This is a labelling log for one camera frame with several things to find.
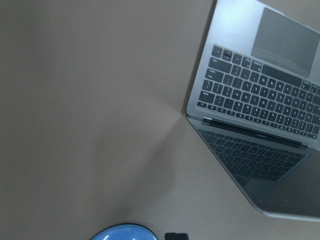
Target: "laptop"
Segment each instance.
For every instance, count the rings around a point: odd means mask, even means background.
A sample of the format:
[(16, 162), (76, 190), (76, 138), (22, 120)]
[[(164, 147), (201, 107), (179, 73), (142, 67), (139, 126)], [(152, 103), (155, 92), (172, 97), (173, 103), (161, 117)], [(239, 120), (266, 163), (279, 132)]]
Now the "laptop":
[(218, 0), (187, 120), (249, 202), (320, 222), (320, 33), (255, 0)]

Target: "black object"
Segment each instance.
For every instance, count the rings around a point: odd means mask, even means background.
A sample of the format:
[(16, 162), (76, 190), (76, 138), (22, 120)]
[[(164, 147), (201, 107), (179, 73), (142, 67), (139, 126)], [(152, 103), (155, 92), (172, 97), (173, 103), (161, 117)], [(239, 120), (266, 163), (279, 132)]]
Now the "black object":
[(175, 233), (175, 232), (167, 232), (164, 235), (165, 240), (189, 240), (188, 234), (186, 233)]

